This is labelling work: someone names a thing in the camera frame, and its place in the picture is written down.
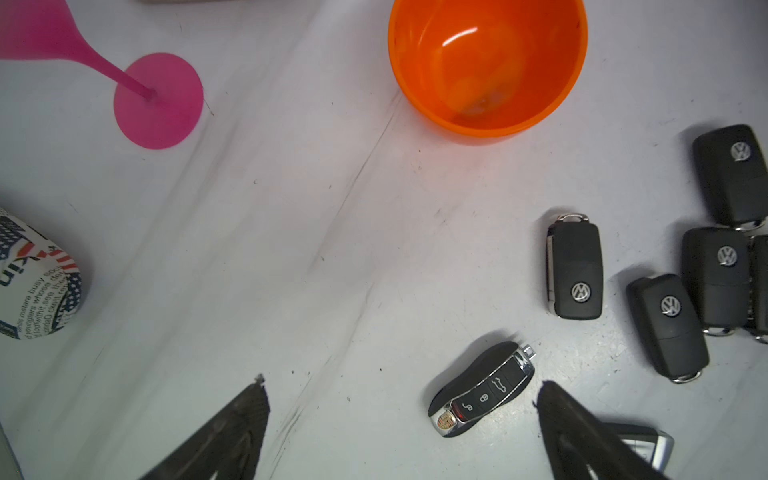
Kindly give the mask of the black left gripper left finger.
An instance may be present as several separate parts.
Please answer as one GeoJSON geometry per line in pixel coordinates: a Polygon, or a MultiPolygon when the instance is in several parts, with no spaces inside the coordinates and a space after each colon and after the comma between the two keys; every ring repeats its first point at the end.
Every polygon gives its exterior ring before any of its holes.
{"type": "Polygon", "coordinates": [[[269,414],[265,380],[258,375],[253,383],[144,477],[253,479],[269,414]]]}

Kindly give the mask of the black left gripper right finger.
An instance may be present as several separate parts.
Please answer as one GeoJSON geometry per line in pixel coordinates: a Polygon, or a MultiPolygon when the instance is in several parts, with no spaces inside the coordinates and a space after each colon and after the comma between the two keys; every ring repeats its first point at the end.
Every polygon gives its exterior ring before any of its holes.
{"type": "Polygon", "coordinates": [[[541,387],[536,408],[555,479],[663,479],[606,423],[553,381],[541,387]]]}

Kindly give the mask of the chrome black smart key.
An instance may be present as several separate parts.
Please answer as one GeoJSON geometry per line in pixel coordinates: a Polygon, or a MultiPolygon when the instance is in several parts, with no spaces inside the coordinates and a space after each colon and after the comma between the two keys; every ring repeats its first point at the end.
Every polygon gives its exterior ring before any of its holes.
{"type": "Polygon", "coordinates": [[[482,352],[433,397],[428,416],[444,438],[457,437],[518,397],[534,377],[534,349],[504,341],[482,352]]]}

